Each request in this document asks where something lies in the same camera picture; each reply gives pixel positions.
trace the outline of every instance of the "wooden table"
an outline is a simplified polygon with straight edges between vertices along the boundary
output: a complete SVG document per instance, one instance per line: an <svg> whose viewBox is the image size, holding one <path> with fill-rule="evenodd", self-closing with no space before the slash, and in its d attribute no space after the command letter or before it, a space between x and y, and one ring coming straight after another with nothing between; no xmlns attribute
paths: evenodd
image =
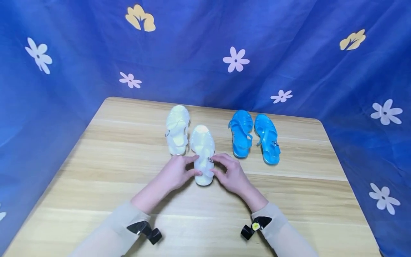
<svg viewBox="0 0 411 257"><path fill-rule="evenodd" d="M107 99L5 256L67 256L116 206L143 188L170 158L164 132L172 106ZM234 111L187 108L189 131L206 125L216 153L232 155L227 124ZM321 123L269 117L279 133L281 161L273 167L263 162L253 132L250 155L240 161L250 181L280 207L320 256L380 256ZM249 216L243 202L217 179L204 188L191 181L152 214L151 224L163 233L162 241L152 246L141 237L129 255L272 256L261 236L248 242L240 237Z"/></svg>

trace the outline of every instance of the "sleeve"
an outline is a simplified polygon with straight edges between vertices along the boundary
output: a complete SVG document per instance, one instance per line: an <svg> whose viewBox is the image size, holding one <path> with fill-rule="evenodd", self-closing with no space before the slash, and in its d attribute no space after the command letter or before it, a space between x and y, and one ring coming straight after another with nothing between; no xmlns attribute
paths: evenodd
<svg viewBox="0 0 411 257"><path fill-rule="evenodd" d="M251 217L253 220L257 217L272 218L261 232L278 257L318 257L276 205L268 203Z"/></svg>
<svg viewBox="0 0 411 257"><path fill-rule="evenodd" d="M139 237L130 232L127 226L149 219L150 216L127 202L116 208L69 257L123 256Z"/></svg>

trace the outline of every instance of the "white flower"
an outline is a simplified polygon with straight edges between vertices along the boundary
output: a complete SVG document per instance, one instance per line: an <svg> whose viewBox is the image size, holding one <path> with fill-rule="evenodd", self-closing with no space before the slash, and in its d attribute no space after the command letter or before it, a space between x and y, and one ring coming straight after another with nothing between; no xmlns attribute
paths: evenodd
<svg viewBox="0 0 411 257"><path fill-rule="evenodd" d="M4 217L6 217L6 213L5 213L5 212L0 212L0 221L1 221Z"/></svg>
<svg viewBox="0 0 411 257"><path fill-rule="evenodd" d="M381 124L383 124L383 125L390 124L390 121L392 121L393 123L396 123L396 124L401 124L402 121L399 118L395 117L394 115L402 113L402 109L401 108L392 108L391 109L392 104L393 104L392 99L388 99L384 103L384 106L381 106L378 103L373 103L372 107L377 112L372 113L371 118L373 118L373 119L381 118L380 121L381 121Z"/></svg>
<svg viewBox="0 0 411 257"><path fill-rule="evenodd" d="M284 91L281 89L280 91L278 91L278 95L273 95L273 96L270 97L273 100L275 99L275 101L272 102L272 103L276 104L278 102L283 103L283 102L287 101L287 98L293 97L292 95L290 95L291 92L292 92L291 90L288 90L287 92L284 93Z"/></svg>
<svg viewBox="0 0 411 257"><path fill-rule="evenodd" d="M377 208L383 210L387 207L388 212L391 215L394 215L395 210L393 204L400 205L401 203L397 199L389 197L390 189L388 187L383 187L380 191L374 183L371 183L370 185L375 192L369 192L368 194L372 199L378 200Z"/></svg>
<svg viewBox="0 0 411 257"><path fill-rule="evenodd" d="M36 62L37 66L39 66L40 70L43 70L44 73L50 74L50 70L48 69L46 64L52 64L53 60L51 59L50 56L44 54L47 52L47 45L45 44L40 44L39 47L36 46L36 43L31 38L27 38L28 45L30 48L25 46L24 48L30 54L31 57L34 58L34 61Z"/></svg>
<svg viewBox="0 0 411 257"><path fill-rule="evenodd" d="M228 68L228 72L233 72L233 71L234 71L234 68L235 68L237 71L240 72L240 71L243 70L243 66L242 66L242 65L245 65L245 64L249 64L249 63L250 63L250 60L248 60L248 59L242 59L242 58L244 57L244 55L245 55L245 50L244 50L244 49L241 49L241 50L238 51L238 53L237 53L236 49L232 46L232 47L230 48L230 54L231 54L231 57L224 57L224 58L223 58L223 62L230 64L230 65L229 65L229 68Z"/></svg>
<svg viewBox="0 0 411 257"><path fill-rule="evenodd" d="M129 73L129 75L127 76L126 74L120 72L120 75L123 76L123 79L119 79L118 81L120 81L121 83L127 83L127 85L129 86L129 88L140 88L140 85L142 83L141 80L138 79L134 79L134 75Z"/></svg>

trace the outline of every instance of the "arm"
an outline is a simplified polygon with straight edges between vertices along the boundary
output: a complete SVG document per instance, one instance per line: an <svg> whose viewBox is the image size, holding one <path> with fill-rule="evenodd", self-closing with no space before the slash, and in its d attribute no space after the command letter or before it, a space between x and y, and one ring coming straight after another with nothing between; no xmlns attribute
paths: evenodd
<svg viewBox="0 0 411 257"><path fill-rule="evenodd" d="M111 215L83 241L70 257L120 257L135 243L136 234L127 226L150 219L147 213L161 202L171 191L180 188L194 175L201 172L185 166L198 156L173 156L160 173L150 181L131 201L116 208Z"/></svg>
<svg viewBox="0 0 411 257"><path fill-rule="evenodd" d="M227 190L237 194L246 202L253 213L253 220L261 216L272 218L261 232L278 257L318 256L308 242L291 226L280 209L269 203L250 183L237 160L225 153L215 155L212 159L223 164L227 172L224 174L216 169L211 171Z"/></svg>

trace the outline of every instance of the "blue fabric backdrop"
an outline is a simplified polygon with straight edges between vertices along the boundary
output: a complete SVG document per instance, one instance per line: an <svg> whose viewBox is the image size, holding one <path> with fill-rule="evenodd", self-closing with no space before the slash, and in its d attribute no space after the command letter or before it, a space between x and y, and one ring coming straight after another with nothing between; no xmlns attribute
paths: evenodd
<svg viewBox="0 0 411 257"><path fill-rule="evenodd" d="M409 1L9 0L0 44L0 254L119 96L321 120L382 253L411 256Z"/></svg>

